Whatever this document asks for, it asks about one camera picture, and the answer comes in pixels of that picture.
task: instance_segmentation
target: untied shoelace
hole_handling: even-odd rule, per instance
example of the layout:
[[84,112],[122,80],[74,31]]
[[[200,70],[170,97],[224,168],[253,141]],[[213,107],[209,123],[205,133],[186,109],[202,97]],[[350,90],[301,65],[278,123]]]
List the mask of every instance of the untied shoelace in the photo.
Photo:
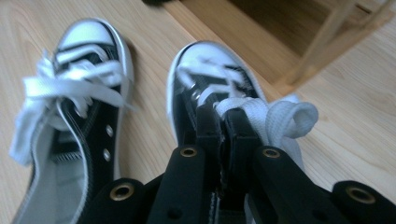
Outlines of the untied shoelace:
[[37,64],[37,76],[24,79],[26,99],[16,119],[16,132],[11,143],[9,155],[18,163],[28,165],[32,162],[31,148],[37,124],[46,111],[48,124],[65,131],[66,125],[60,108],[53,109],[62,99],[73,101],[76,112],[87,117],[92,99],[121,107],[127,105],[122,96],[112,89],[127,81],[118,61],[109,60],[103,49],[96,45],[86,45],[57,55],[59,64],[72,62],[88,53],[96,53],[103,61],[92,64],[88,60],[70,63],[69,69],[56,74],[47,52]]

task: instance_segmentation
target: light wood floor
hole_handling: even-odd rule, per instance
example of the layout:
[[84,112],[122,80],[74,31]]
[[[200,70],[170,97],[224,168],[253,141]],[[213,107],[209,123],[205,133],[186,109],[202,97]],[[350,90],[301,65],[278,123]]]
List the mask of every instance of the light wood floor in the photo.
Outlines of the light wood floor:
[[[7,155],[24,100],[21,78],[35,74],[42,49],[54,49],[70,23],[87,17],[107,19],[134,46],[139,110],[128,113],[122,127],[122,174],[148,182],[163,172],[176,146],[165,116],[167,71],[195,39],[165,9],[137,0],[0,1],[0,223],[14,216],[30,177],[30,168]],[[201,28],[197,32],[210,33]],[[298,90],[320,112],[300,146],[307,174],[325,189],[354,179],[396,203],[395,39],[392,20]]]

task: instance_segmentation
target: white rubber toe cap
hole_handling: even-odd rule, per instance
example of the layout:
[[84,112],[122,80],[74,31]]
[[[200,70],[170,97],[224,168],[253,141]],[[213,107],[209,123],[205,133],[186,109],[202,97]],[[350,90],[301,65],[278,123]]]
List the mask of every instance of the white rubber toe cap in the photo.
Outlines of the white rubber toe cap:
[[88,19],[71,25],[59,43],[58,49],[67,49],[87,43],[114,45],[111,33],[98,20]]
[[218,64],[237,65],[238,64],[228,49],[213,42],[197,42],[190,46],[182,55],[180,63],[190,61],[191,59],[198,59],[201,61],[213,61]]

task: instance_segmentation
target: metal eyelet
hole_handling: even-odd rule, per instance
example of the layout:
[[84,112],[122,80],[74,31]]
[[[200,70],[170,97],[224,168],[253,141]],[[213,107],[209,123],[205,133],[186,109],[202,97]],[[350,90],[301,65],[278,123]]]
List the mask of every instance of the metal eyelet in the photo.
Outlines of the metal eyelet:
[[183,157],[194,157],[198,154],[198,151],[192,147],[186,147],[181,149],[180,155]]
[[134,194],[134,185],[123,183],[116,186],[110,191],[110,199],[119,202],[128,199]]
[[365,189],[349,186],[346,188],[346,193],[351,199],[359,203],[365,203],[365,204],[375,203],[374,195]]
[[277,159],[280,157],[280,153],[277,150],[267,148],[262,151],[262,155],[268,158]]
[[107,124],[107,126],[106,126],[106,133],[107,133],[107,135],[108,135],[109,137],[112,137],[113,134],[114,134],[113,129],[112,129],[111,126],[108,125],[108,124]]
[[190,86],[189,90],[195,87],[195,82]]
[[111,160],[111,154],[107,150],[107,148],[103,149],[103,157],[105,158],[106,161],[110,161]]
[[196,100],[199,99],[200,96],[201,96],[201,92],[197,90],[197,91],[194,91],[194,92],[192,93],[191,99],[194,100],[194,101],[196,101]]

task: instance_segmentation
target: canvas sneaker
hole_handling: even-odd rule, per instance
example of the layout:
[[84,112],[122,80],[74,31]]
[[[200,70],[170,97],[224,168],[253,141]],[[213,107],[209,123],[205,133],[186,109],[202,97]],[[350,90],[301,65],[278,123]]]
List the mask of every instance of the canvas sneaker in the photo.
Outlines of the canvas sneaker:
[[10,155],[33,165],[14,223],[76,223],[91,199],[120,178],[120,125],[133,65],[107,21],[86,19],[65,32],[52,60],[24,80],[26,100]]
[[196,131],[196,108],[205,104],[213,105],[220,117],[230,109],[243,109],[264,145],[285,150],[304,169],[295,138],[313,128],[318,120],[316,108],[300,103],[295,95],[268,103],[243,61],[210,41],[189,44],[170,68],[167,114],[179,145],[185,133]]

